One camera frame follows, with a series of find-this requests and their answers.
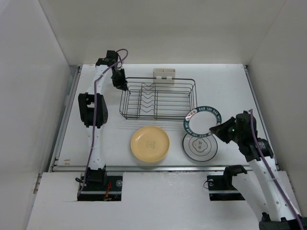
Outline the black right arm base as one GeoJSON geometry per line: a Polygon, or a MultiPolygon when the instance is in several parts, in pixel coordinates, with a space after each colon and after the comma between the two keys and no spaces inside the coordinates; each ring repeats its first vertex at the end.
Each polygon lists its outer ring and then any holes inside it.
{"type": "Polygon", "coordinates": [[[210,201],[244,201],[244,197],[232,185],[226,185],[222,175],[207,175],[204,187],[209,191],[210,201]]]}

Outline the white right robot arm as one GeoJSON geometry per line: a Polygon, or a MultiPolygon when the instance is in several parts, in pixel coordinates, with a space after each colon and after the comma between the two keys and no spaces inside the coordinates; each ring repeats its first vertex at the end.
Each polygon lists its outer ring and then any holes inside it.
{"type": "Polygon", "coordinates": [[[283,188],[270,144],[257,136],[253,111],[237,114],[211,127],[210,131],[226,144],[236,143],[253,170],[260,187],[256,187],[242,165],[227,166],[222,183],[243,196],[259,222],[259,229],[305,230],[307,219],[295,208],[283,188]]]}

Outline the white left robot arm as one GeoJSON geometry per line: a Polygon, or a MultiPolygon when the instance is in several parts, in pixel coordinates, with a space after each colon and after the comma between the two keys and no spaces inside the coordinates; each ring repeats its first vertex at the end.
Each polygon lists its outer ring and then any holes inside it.
{"type": "Polygon", "coordinates": [[[197,84],[191,78],[174,78],[162,69],[158,76],[129,77],[125,75],[118,51],[107,51],[105,58],[96,62],[96,74],[87,92],[78,96],[81,121],[88,130],[90,153],[87,170],[101,171],[109,167],[105,161],[107,150],[100,141],[103,126],[108,121],[104,93],[106,81],[121,91],[119,112],[136,129],[132,136],[119,129],[114,135],[110,153],[124,156],[130,153],[135,167],[159,171],[167,167],[168,154],[186,155],[193,167],[222,167],[233,164],[219,150],[215,135],[206,130],[195,133],[187,119],[199,112],[208,112],[220,125],[219,111],[210,106],[198,106],[197,84]]]}

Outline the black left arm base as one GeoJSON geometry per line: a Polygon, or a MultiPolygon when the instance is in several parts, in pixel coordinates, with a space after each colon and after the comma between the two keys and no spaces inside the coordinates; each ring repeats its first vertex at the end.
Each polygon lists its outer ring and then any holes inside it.
{"type": "Polygon", "coordinates": [[[121,201],[123,175],[108,173],[105,168],[88,169],[75,178],[79,183],[77,201],[121,201]]]}

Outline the white plate green lettered rim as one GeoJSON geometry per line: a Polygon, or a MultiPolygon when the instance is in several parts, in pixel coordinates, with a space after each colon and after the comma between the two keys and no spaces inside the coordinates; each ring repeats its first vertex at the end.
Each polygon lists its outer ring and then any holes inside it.
{"type": "Polygon", "coordinates": [[[183,127],[187,134],[204,138],[211,136],[213,133],[211,127],[218,126],[222,123],[220,112],[207,105],[199,106],[189,111],[184,118],[183,127]]]}

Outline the cream cutlery holder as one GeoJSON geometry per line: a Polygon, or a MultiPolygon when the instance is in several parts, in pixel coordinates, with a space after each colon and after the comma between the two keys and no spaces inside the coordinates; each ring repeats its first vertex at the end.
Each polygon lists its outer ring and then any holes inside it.
{"type": "Polygon", "coordinates": [[[164,68],[153,69],[153,82],[156,84],[174,85],[175,76],[176,76],[175,69],[164,69],[164,68]]]}

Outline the aluminium frame rail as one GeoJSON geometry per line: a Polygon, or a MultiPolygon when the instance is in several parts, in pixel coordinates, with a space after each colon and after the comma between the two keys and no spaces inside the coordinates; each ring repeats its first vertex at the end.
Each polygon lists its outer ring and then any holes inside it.
{"type": "MultiPolygon", "coordinates": [[[[175,78],[191,78],[197,84],[198,106],[211,106],[217,109],[222,120],[250,109],[254,111],[257,120],[258,135],[267,138],[267,130],[259,114],[258,103],[251,86],[247,67],[244,64],[126,64],[124,69],[129,77],[153,77],[153,69],[175,69],[175,78]]],[[[83,172],[86,167],[90,144],[88,130],[81,121],[78,105],[78,95],[87,92],[96,74],[95,66],[83,65],[80,73],[73,83],[72,93],[68,99],[67,116],[63,121],[63,130],[60,132],[51,170],[53,172],[83,172]]],[[[113,87],[112,81],[106,81],[105,102],[108,108],[108,121],[103,126],[100,136],[101,143],[105,146],[107,153],[105,161],[109,164],[108,171],[154,171],[135,167],[135,159],[130,153],[120,156],[111,154],[110,151],[115,144],[106,137],[110,132],[114,135],[119,129],[124,134],[132,136],[136,129],[131,126],[131,121],[125,119],[119,113],[121,91],[113,87]]],[[[239,152],[235,143],[225,144],[216,138],[219,150],[228,150],[225,158],[233,164],[240,164],[246,169],[249,165],[245,157],[239,152]]],[[[193,167],[186,155],[175,156],[168,154],[164,160],[166,168],[159,171],[213,171],[222,170],[222,167],[193,167]]]]}

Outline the yellow plate with drawing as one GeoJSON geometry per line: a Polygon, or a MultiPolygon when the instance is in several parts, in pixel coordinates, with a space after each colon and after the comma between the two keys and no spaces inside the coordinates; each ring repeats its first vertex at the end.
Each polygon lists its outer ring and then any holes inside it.
{"type": "Polygon", "coordinates": [[[138,129],[130,141],[132,154],[140,161],[154,163],[161,161],[168,153],[170,139],[158,126],[144,126],[138,129]]]}

